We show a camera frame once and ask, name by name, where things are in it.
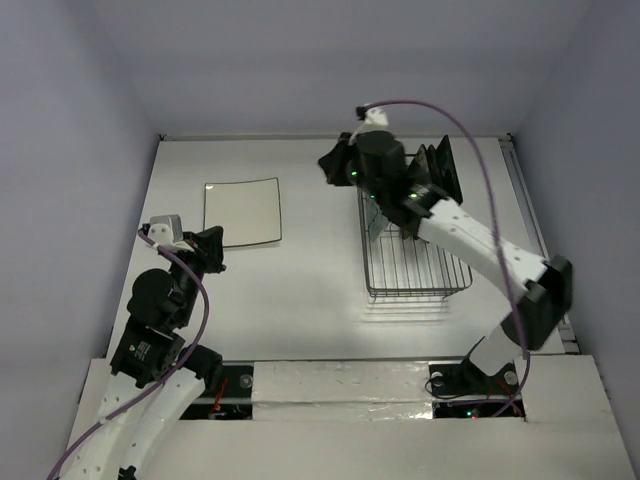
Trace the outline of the white square plate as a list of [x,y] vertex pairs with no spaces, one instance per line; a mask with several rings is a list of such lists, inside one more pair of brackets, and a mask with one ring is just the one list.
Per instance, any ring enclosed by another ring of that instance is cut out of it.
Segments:
[[204,228],[221,226],[224,248],[266,245],[282,240],[282,209],[277,177],[207,183]]

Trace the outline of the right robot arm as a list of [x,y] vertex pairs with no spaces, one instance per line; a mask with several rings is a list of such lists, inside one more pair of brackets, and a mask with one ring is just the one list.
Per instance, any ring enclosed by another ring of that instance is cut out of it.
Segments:
[[459,377],[468,390],[486,390],[516,355],[540,350],[570,310],[573,266],[568,259],[523,250],[462,209],[448,138],[408,156],[389,132],[343,133],[318,166],[328,184],[358,188],[402,232],[455,255],[511,302],[509,314],[461,363]]

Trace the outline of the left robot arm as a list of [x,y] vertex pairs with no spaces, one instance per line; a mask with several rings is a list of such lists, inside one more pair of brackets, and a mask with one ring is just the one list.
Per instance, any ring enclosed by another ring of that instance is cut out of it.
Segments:
[[222,357],[179,335],[196,301],[208,314],[207,274],[225,271],[220,226],[185,232],[177,216],[152,218],[139,237],[169,261],[135,279],[129,318],[110,361],[94,423],[62,454],[51,479],[142,479],[166,435],[200,395],[221,383]]

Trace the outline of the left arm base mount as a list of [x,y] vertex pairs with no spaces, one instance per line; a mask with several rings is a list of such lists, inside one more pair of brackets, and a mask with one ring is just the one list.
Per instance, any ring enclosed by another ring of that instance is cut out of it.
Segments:
[[225,363],[214,390],[206,390],[182,414],[181,420],[251,420],[253,363]]

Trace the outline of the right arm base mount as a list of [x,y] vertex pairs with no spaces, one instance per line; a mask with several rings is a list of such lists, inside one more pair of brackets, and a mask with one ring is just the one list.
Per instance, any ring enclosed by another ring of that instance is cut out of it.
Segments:
[[519,387],[513,362],[496,375],[467,379],[460,363],[430,363],[424,388],[432,398],[435,419],[478,419],[510,417],[524,419],[525,408],[518,396],[509,401]]

